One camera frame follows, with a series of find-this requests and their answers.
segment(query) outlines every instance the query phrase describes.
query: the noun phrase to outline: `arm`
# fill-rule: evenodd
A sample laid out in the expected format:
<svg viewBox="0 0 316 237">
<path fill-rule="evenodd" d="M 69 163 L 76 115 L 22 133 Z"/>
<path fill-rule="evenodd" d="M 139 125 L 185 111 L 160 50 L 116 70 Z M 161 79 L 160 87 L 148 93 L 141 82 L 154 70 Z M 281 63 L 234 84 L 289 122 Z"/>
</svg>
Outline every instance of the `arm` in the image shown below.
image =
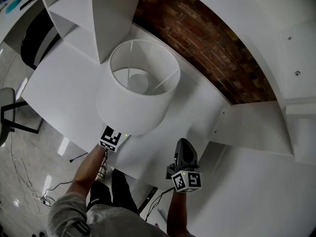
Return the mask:
<svg viewBox="0 0 316 237">
<path fill-rule="evenodd" d="M 96 145 L 78 168 L 72 184 L 66 193 L 77 192 L 86 197 L 99 172 L 105 149 Z"/>
<path fill-rule="evenodd" d="M 173 192 L 167 219 L 167 233 L 170 237 L 187 236 L 189 234 L 186 203 L 186 193 Z"/>
<path fill-rule="evenodd" d="M 48 215 L 48 232 L 52 236 L 73 236 L 73 231 L 77 231 L 73 224 L 77 221 L 87 221 L 86 196 L 98 174 L 103 158 L 104 148 L 95 146 L 80 165 L 66 194 L 52 205 Z"/>
</svg>

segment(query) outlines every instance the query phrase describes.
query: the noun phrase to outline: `forearm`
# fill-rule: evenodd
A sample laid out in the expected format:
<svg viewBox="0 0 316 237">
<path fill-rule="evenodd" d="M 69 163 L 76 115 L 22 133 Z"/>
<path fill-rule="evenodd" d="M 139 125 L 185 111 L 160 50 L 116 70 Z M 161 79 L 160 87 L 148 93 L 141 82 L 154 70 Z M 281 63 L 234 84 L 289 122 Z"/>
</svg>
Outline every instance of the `forearm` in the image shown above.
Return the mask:
<svg viewBox="0 0 316 237">
<path fill-rule="evenodd" d="M 103 147 L 99 145 L 94 147 L 77 170 L 73 182 L 67 192 L 75 191 L 85 197 L 88 195 L 102 164 L 104 152 L 105 150 Z"/>
<path fill-rule="evenodd" d="M 178 193 L 176 191 L 173 192 L 172 201 L 168 212 L 167 233 L 171 237 L 188 233 L 186 193 Z"/>
</svg>

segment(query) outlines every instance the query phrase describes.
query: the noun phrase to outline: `white cabinet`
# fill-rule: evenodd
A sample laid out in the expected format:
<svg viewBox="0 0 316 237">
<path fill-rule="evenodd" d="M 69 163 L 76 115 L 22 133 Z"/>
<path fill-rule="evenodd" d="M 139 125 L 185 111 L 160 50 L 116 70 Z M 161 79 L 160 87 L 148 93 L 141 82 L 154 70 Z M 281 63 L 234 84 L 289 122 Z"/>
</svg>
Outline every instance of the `white cabinet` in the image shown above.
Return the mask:
<svg viewBox="0 0 316 237">
<path fill-rule="evenodd" d="M 61 38 L 101 64 L 129 33 L 138 0 L 43 0 Z"/>
</svg>

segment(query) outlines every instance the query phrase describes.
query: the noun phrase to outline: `white cable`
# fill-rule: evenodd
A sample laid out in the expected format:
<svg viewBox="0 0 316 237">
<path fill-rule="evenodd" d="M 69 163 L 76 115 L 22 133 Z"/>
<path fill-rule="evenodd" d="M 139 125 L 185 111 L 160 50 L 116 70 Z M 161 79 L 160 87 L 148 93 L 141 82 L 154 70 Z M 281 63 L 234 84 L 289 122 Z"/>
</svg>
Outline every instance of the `white cable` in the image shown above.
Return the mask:
<svg viewBox="0 0 316 237">
<path fill-rule="evenodd" d="M 12 136 L 12 133 L 11 133 L 11 146 L 10 146 L 10 154 L 11 154 L 11 159 L 12 159 L 12 163 L 14 165 L 14 169 L 15 169 L 15 173 L 16 173 L 16 176 L 19 180 L 19 183 L 20 183 L 20 187 L 21 187 L 21 190 L 22 190 L 22 193 L 23 193 L 23 199 L 26 203 L 26 205 L 29 207 L 30 209 L 30 212 L 33 213 L 37 219 L 37 221 L 41 224 L 41 222 L 39 221 L 39 219 L 37 218 L 37 215 L 46 215 L 49 213 L 49 211 L 47 213 L 40 213 L 40 207 L 39 207 L 39 201 L 37 200 L 39 198 L 39 196 L 37 195 L 37 192 L 35 191 L 35 189 L 33 188 L 33 185 L 30 181 L 30 178 L 28 176 L 28 173 L 26 171 L 26 166 L 24 164 L 24 161 L 22 158 L 18 157 L 18 158 L 15 158 L 13 159 L 13 154 L 12 154 L 12 143 L 13 143 L 13 136 Z M 16 168 L 16 165 L 15 165 L 15 161 L 16 160 L 21 160 L 22 164 L 23 164 L 23 167 L 24 167 L 24 170 L 25 170 L 25 176 L 27 178 L 27 180 L 24 180 L 23 177 L 20 175 L 20 173 L 18 172 L 17 168 Z M 22 187 L 22 183 L 21 183 L 21 180 L 22 182 L 26 185 L 26 187 L 32 192 L 32 196 L 34 197 L 34 200 L 37 202 L 37 207 L 38 207 L 38 212 L 33 212 L 30 205 L 28 204 L 27 200 L 26 200 L 26 197 L 25 197 L 25 192 L 24 192 L 24 189 Z"/>
</svg>

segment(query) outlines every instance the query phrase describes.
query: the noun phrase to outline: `person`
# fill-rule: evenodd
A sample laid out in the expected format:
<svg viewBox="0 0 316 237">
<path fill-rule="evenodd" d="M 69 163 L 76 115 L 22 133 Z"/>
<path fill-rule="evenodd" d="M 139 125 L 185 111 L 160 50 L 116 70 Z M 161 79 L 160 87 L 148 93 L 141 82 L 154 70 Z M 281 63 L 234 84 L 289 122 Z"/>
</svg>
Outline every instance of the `person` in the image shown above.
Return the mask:
<svg viewBox="0 0 316 237">
<path fill-rule="evenodd" d="M 48 236 L 54 237 L 165 237 L 137 211 L 124 173 L 112 171 L 112 194 L 97 178 L 105 149 L 97 145 L 77 170 L 66 194 L 51 207 Z M 90 191 L 90 202 L 86 197 Z M 187 230 L 186 194 L 174 192 L 167 218 L 171 237 L 192 237 Z"/>
</svg>

